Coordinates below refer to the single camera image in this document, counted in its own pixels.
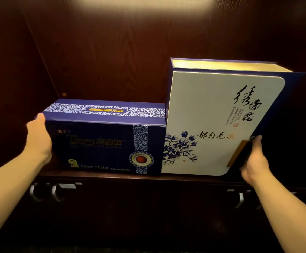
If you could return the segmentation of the person's left hand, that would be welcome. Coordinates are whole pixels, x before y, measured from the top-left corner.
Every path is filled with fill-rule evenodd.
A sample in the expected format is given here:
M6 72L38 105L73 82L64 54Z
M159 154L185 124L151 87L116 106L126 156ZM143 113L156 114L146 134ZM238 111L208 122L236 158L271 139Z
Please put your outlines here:
M48 164L52 157L52 141L46 129L36 129L36 118L27 123L27 139L24 152L36 157L41 166Z

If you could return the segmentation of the person's right hand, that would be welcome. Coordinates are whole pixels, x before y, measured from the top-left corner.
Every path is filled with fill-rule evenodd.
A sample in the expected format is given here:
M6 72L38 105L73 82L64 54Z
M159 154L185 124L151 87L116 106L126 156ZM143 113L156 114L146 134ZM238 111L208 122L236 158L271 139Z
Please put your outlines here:
M240 168L242 178L252 187L262 179L271 175L266 157L251 158L251 153L246 163Z

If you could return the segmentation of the white floral gift box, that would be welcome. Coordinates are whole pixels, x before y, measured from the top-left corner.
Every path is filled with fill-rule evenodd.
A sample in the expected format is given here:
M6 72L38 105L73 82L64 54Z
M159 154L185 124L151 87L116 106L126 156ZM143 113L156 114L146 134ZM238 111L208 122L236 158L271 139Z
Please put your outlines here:
M226 174L305 75L276 62L171 58L162 173Z

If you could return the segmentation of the dark blue patterned gift box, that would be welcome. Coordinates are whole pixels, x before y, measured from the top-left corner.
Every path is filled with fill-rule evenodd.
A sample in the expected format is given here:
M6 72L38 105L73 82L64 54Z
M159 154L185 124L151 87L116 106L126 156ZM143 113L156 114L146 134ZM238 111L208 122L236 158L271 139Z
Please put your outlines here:
M58 99L42 113L65 168L161 175L165 104Z

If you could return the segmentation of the person's right forearm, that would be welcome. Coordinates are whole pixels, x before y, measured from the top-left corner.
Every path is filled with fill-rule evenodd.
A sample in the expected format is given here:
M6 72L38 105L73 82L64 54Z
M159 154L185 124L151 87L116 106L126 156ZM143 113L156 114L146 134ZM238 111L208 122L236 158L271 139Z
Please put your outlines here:
M306 253L306 204L267 170L248 175L269 223L285 253Z

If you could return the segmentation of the person's left forearm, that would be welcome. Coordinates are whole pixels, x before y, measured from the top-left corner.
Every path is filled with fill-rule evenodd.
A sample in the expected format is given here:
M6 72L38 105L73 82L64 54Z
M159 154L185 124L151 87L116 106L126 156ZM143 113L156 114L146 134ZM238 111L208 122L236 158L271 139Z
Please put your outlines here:
M21 153L0 167L0 229L51 155Z

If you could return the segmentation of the dark wooden cabinet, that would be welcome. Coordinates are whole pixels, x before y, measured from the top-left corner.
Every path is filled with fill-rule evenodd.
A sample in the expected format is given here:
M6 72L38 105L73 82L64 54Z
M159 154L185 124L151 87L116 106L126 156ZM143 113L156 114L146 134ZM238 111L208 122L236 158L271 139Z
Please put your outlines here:
M306 72L306 0L0 0L0 166L58 98L166 99L170 58L275 61ZM306 75L263 135L306 203ZM239 170L222 177L65 171L56 157L0 231L0 253L280 253ZM77 191L56 202L52 186ZM227 205L227 189L244 203Z

